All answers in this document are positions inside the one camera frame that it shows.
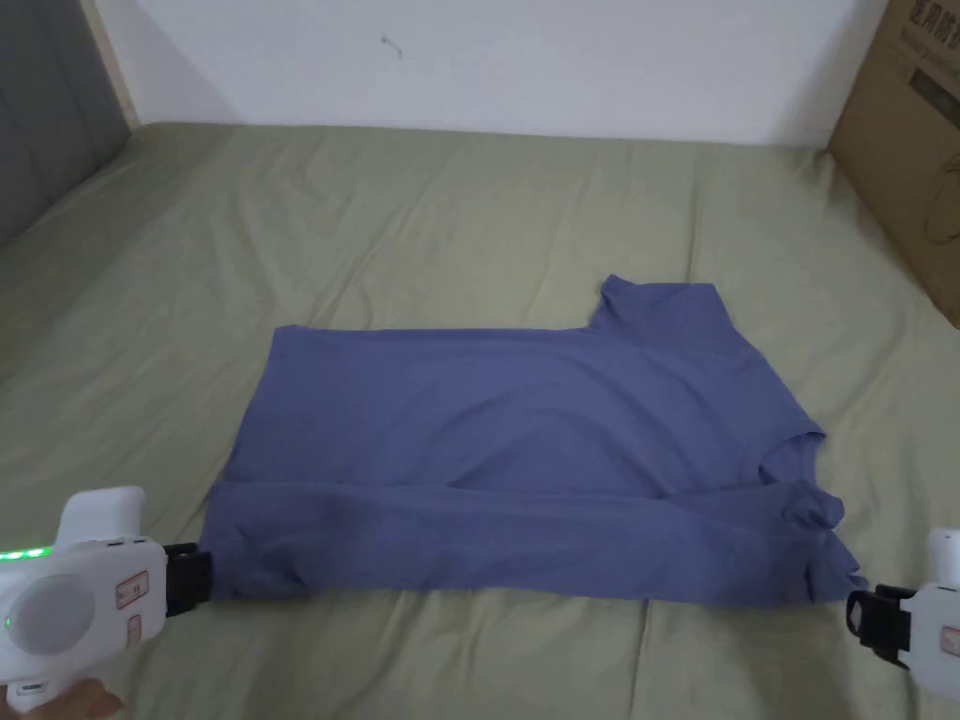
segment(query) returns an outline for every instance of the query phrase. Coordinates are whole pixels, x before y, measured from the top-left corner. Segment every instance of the human hand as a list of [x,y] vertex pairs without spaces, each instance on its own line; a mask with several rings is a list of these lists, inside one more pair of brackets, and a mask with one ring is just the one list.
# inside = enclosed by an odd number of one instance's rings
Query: human hand
[[[0,685],[6,697],[6,688]],[[0,720],[103,720],[123,709],[123,701],[107,692],[99,680],[81,680],[61,696],[26,715],[17,715],[4,702]]]

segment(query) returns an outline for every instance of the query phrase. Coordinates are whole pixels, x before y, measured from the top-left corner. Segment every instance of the cardboard box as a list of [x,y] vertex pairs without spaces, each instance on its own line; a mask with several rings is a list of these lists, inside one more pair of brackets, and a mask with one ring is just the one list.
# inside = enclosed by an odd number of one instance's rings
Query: cardboard box
[[830,150],[960,327],[960,0],[891,0]]

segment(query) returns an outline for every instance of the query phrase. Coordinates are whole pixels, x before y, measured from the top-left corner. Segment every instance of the green bed sheet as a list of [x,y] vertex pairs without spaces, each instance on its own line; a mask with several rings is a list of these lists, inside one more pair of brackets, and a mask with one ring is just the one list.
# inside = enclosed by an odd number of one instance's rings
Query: green bed sheet
[[[582,324],[600,281],[715,283],[829,432],[874,582],[960,524],[960,333],[813,151],[157,125],[0,252],[0,542],[135,484],[193,540],[273,328]],[[684,568],[677,567],[678,573]],[[840,607],[507,590],[206,606],[112,666],[135,718],[922,718]]]

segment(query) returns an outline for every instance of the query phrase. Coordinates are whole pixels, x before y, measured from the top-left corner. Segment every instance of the t-shirt sleeve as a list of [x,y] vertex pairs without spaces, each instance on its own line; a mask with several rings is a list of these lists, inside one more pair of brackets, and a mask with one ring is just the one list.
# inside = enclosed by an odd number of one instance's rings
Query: t-shirt sleeve
[[611,275],[603,284],[590,327],[651,346],[749,346],[733,327],[716,288],[708,284],[636,285]]

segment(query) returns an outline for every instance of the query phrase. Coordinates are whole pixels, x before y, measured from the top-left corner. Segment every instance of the gray headboard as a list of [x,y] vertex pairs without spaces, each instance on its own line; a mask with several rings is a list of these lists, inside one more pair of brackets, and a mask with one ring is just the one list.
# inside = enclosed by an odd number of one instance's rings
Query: gray headboard
[[130,131],[78,0],[0,0],[0,247]]

